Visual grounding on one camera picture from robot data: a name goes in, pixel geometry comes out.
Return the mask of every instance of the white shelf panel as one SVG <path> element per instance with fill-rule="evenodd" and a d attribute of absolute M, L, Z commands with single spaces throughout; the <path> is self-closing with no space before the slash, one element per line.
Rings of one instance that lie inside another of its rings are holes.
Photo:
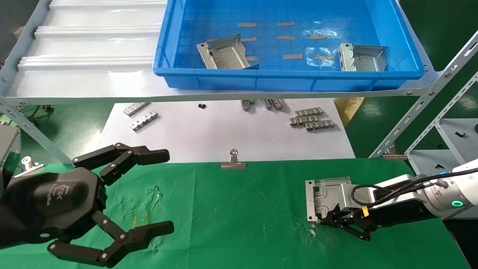
<path fill-rule="evenodd" d="M 415 173 L 427 176 L 450 171 L 459 165 L 449 149 L 412 150 L 408 157 Z"/>
<path fill-rule="evenodd" d="M 478 119 L 441 119 L 435 126 L 460 165 L 478 158 L 477 124 Z"/>

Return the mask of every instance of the green floor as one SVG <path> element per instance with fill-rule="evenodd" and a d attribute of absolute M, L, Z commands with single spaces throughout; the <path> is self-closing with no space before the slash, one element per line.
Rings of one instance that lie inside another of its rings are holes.
<path fill-rule="evenodd" d="M 436 70 L 443 69 L 478 29 L 476 0 L 401 0 L 401 5 Z M 477 70 L 478 55 L 468 62 L 398 138 L 396 146 L 399 152 L 412 143 Z M 368 157 L 415 100 L 415 97 L 365 99 L 346 128 L 356 156 Z M 49 117 L 38 119 L 38 128 L 69 157 L 74 157 L 92 149 L 112 107 L 113 104 L 56 105 L 55 112 Z M 36 116 L 42 115 L 46 115 L 46 112 L 40 110 Z M 478 118 L 478 91 L 469 91 L 447 117 Z M 434 131 L 418 148 L 435 149 L 440 144 L 444 142 Z M 22 136 L 22 145 L 23 154 L 32 156 L 36 161 L 57 162 L 27 135 Z"/>

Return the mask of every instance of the green cloth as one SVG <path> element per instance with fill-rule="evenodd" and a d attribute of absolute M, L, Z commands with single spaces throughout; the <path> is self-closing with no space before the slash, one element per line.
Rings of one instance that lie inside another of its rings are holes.
<path fill-rule="evenodd" d="M 306 180 L 350 176 L 363 184 L 406 173 L 412 172 L 404 163 L 383 159 L 249 162 L 242 170 L 218 163 L 136 166 L 108 188 L 105 214 L 125 230 L 171 220 L 175 232 L 115 268 L 467 268 L 439 219 L 379 229 L 370 242 L 307 222 Z M 111 242 L 95 227 L 74 243 Z M 58 260 L 46 246 L 4 249 L 0 268 L 96 268 Z"/>

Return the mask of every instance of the blue tray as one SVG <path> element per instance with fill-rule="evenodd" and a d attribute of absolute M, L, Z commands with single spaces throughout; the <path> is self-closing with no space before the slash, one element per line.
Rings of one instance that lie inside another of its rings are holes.
<path fill-rule="evenodd" d="M 249 22 L 257 26 L 239 27 Z M 206 69 L 196 45 L 238 33 L 257 38 L 244 45 L 246 56 L 261 58 L 251 62 L 259 70 Z M 310 34 L 327 38 L 310 40 Z M 340 71 L 335 54 L 341 43 L 388 46 L 387 69 Z M 285 54 L 304 58 L 285 60 Z M 168 0 L 152 68 L 171 88 L 200 90 L 394 90 L 424 74 L 395 0 Z"/>

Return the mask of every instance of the green indicator light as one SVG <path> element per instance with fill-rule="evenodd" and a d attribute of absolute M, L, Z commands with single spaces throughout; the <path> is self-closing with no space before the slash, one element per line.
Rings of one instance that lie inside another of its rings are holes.
<path fill-rule="evenodd" d="M 463 205 L 463 202 L 455 200 L 455 201 L 451 202 L 451 205 L 456 206 L 456 207 L 460 207 L 460 206 Z"/>

